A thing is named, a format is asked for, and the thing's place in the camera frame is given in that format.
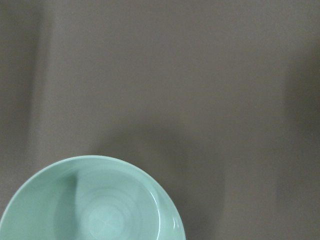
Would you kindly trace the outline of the green bowl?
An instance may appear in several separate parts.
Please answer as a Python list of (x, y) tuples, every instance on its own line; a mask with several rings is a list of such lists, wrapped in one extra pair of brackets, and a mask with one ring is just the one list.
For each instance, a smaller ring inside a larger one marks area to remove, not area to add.
[(116, 158), (85, 155), (53, 163), (13, 195), (3, 240), (184, 240), (181, 216), (163, 187)]

